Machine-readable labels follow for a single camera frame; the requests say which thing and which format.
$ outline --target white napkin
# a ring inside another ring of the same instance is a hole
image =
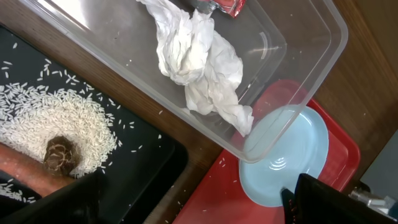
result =
[[[159,69],[185,85],[187,108],[203,115],[218,112],[245,136],[253,117],[250,106],[238,104],[235,89],[243,76],[242,60],[214,31],[210,14],[195,10],[192,18],[169,0],[137,0],[147,6],[157,26]]]

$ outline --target gray surface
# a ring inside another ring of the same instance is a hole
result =
[[[398,131],[362,176],[361,182],[368,185],[371,193],[384,198],[398,198]]]

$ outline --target wooden table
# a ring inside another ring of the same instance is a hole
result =
[[[381,52],[356,1],[335,0],[335,4],[348,25],[349,41],[315,98],[361,148],[355,183],[398,129],[398,75]],[[180,211],[177,201],[184,204],[188,200],[222,148],[16,0],[0,0],[0,22],[187,147],[187,168],[146,220],[171,222]]]

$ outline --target carrot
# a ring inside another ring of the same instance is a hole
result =
[[[70,177],[57,177],[48,173],[40,162],[3,144],[0,144],[0,170],[13,176],[42,197],[74,181]]]

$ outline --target red tray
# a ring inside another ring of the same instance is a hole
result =
[[[292,81],[277,81],[259,98],[253,116],[256,120],[261,119],[286,104],[282,100],[291,99],[292,95],[297,101],[302,100],[300,97],[306,94],[299,88]],[[329,132],[328,157],[319,180],[342,191],[358,168],[359,148],[315,100],[310,100],[308,106],[321,115]],[[233,139],[237,140],[239,136],[235,135]],[[282,207],[260,206],[246,196],[239,181],[238,158],[224,150],[174,220],[174,224],[187,223],[284,223],[284,211]]]

